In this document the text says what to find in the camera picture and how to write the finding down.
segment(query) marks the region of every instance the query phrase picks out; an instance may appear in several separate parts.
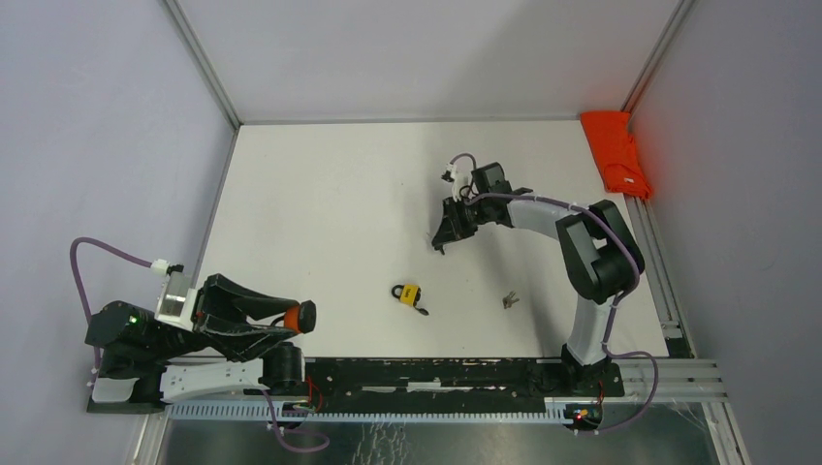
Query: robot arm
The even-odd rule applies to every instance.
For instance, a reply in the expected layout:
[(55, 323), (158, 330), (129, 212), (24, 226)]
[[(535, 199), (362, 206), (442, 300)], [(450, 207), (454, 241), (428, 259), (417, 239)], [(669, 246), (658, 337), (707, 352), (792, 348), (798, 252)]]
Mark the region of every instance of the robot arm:
[[(151, 413), (208, 393), (276, 392), (302, 383), (302, 352), (287, 340), (314, 329), (312, 301), (255, 293), (220, 274), (208, 277), (199, 290), (188, 289), (189, 283), (181, 272), (170, 273), (156, 317), (123, 301), (92, 316), (85, 343), (104, 352), (89, 412)], [(270, 325), (246, 321), (270, 317), (277, 317)], [(208, 347), (228, 361), (170, 364)]]
[[(447, 181), (452, 178), (448, 171), (443, 175)], [(629, 261), (587, 215), (549, 203), (511, 199), (510, 196), (521, 196), (531, 190), (513, 190), (498, 163), (474, 170), (471, 178), (477, 196), (504, 194), (509, 198), (444, 199), (442, 223), (431, 241), (433, 248), (444, 254), (446, 244), (474, 235), (485, 223), (531, 230), (559, 241), (568, 279), (579, 294), (574, 328), (563, 348), (563, 357), (572, 357), (569, 361), (578, 369), (605, 360), (602, 341), (611, 302), (617, 293), (629, 289), (634, 280)], [(588, 210), (614, 232), (642, 273), (642, 253), (617, 206), (612, 201), (599, 201)], [(597, 241), (603, 239), (604, 245), (598, 245)]]

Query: white wall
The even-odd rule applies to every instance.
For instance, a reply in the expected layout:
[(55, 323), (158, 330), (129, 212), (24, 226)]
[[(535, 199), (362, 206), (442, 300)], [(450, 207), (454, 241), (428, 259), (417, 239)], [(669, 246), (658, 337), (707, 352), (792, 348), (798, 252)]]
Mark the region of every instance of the white wall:
[[(84, 413), (69, 244), (193, 268), (232, 132), (159, 2), (4, 2), (0, 18), (0, 463), (123, 463), (137, 418)], [(157, 279), (83, 247), (95, 310), (153, 304)]]
[(666, 259), (754, 463), (818, 463), (822, 2), (703, 1), (634, 118)]
[(677, 0), (181, 0), (245, 122), (618, 109)]

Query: aluminum frame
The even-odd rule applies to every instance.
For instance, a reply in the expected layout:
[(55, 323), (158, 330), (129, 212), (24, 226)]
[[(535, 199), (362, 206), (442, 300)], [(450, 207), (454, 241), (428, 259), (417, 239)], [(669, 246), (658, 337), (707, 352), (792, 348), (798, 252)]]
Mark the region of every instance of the aluminum frame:
[[(646, 89), (652, 82), (656, 71), (663, 62), (671, 43), (679, 33), (681, 26), (688, 18), (689, 14), (697, 4), (698, 0), (680, 0), (674, 13), (666, 24), (660, 38), (648, 57), (648, 61), (644, 69), (640, 72), (636, 83), (631, 92), (627, 96), (622, 110), (633, 112), (642, 101)], [(225, 92), (219, 78), (215, 74), (210, 62), (207, 59), (202, 46), (197, 40), (191, 25), (185, 18), (176, 0), (164, 0), (167, 11), (180, 32), (181, 38), (189, 47), (195, 62), (203, 74), (206, 84), (209, 86), (211, 92), (215, 96), (217, 103), (221, 107), (226, 119), (237, 130), (242, 124), (237, 118), (237, 113), (231, 104), (231, 100)], [(228, 172), (231, 156), (234, 152), (234, 143), (229, 153), (229, 158), (226, 163), (223, 178), (220, 183), (218, 198), (215, 202), (214, 211), (219, 203), (219, 194), (222, 192), (222, 187), (225, 182), (225, 174)], [(627, 199), (629, 213), (633, 220), (634, 233), (640, 242), (644, 252), (647, 253), (649, 260), (653, 266), (648, 267), (648, 279), (653, 293), (654, 303), (657, 307), (657, 314), (660, 324), (663, 328), (663, 333), (667, 340), (684, 340), (687, 348), (693, 357), (697, 355), (697, 351), (690, 338), (690, 331), (687, 327), (685, 316), (681, 311), (681, 306), (674, 292), (671, 284), (665, 262), (663, 260), (662, 248), (658, 236), (658, 228), (655, 226), (653, 213), (650, 206), (644, 202), (633, 198)], [(210, 231), (211, 223), (213, 222), (213, 214), (209, 220), (208, 230)], [(202, 254), (205, 251), (208, 233), (206, 233), (203, 250), (198, 260), (199, 264), (202, 261)], [(199, 362), (206, 361), (206, 358), (194, 358)], [(709, 420), (711, 437), (713, 444), (719, 457), (720, 463), (723, 465), (749, 464), (750, 458), (744, 447), (742, 437), (737, 426), (736, 419), (727, 400), (724, 385), (720, 377), (718, 368), (715, 362), (708, 359), (676, 359), (667, 358), (658, 360), (660, 366), (660, 381), (657, 395), (654, 397), (654, 403), (680, 403), (680, 402), (701, 402), (705, 410), (706, 419)], [(622, 370), (623, 384), (626, 389), (626, 396), (623, 398), (607, 398), (606, 402), (638, 402), (644, 396), (648, 395), (651, 383), (650, 363), (646, 360), (630, 359), (620, 360), (620, 369)], [(585, 402), (580, 398), (558, 398), (546, 397), (547, 411), (555, 408), (557, 405), (562, 405), (563, 402), (571, 401), (573, 403)], [(245, 402), (246, 407), (251, 407), (248, 401), (241, 399), (236, 400), (199, 400), (189, 401), (191, 403), (199, 402), (201, 409), (198, 411), (186, 411), (185, 402), (175, 404), (170, 409), (162, 414), (155, 414), (146, 416), (143, 421), (142, 428), (132, 446), (132, 452), (129, 454), (128, 463), (134, 465), (154, 464), (157, 462), (160, 446), (163, 441), (168, 421), (170, 418), (176, 418), (177, 415), (182, 415), (179, 412), (189, 412), (191, 415), (202, 415), (200, 419), (225, 419), (221, 412), (234, 412), (237, 410), (215, 410), (217, 402), (229, 402), (230, 404), (222, 405), (221, 407), (228, 408), (229, 406), (238, 408), (239, 405)], [(250, 417), (257, 419), (258, 411), (253, 411), (254, 415)], [(370, 418), (358, 418), (359, 420), (370, 420)], [(511, 418), (512, 422), (522, 421), (523, 418)]]

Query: white tabletop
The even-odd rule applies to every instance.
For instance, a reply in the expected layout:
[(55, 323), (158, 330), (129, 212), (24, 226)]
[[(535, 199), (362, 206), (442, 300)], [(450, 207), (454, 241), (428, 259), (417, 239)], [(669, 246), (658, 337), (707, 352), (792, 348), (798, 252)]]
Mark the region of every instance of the white tabletop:
[[(294, 339), (308, 357), (555, 357), (577, 296), (559, 244), (484, 225), (431, 249), (456, 154), (499, 162), (513, 187), (578, 203), (605, 193), (579, 121), (243, 126), (205, 249), (200, 283), (222, 273), (317, 304)], [(422, 316), (391, 297), (422, 287)], [(503, 309), (502, 297), (521, 299)], [(612, 349), (668, 354), (648, 282), (616, 318)]]

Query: red towel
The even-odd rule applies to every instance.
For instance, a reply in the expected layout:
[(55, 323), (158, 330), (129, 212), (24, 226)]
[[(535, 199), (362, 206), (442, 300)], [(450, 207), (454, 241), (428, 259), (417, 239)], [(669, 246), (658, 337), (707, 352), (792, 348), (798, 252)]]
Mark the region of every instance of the red towel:
[(637, 160), (634, 137), (628, 134), (630, 117), (623, 111), (586, 111), (580, 119), (605, 190), (648, 200), (653, 189)]

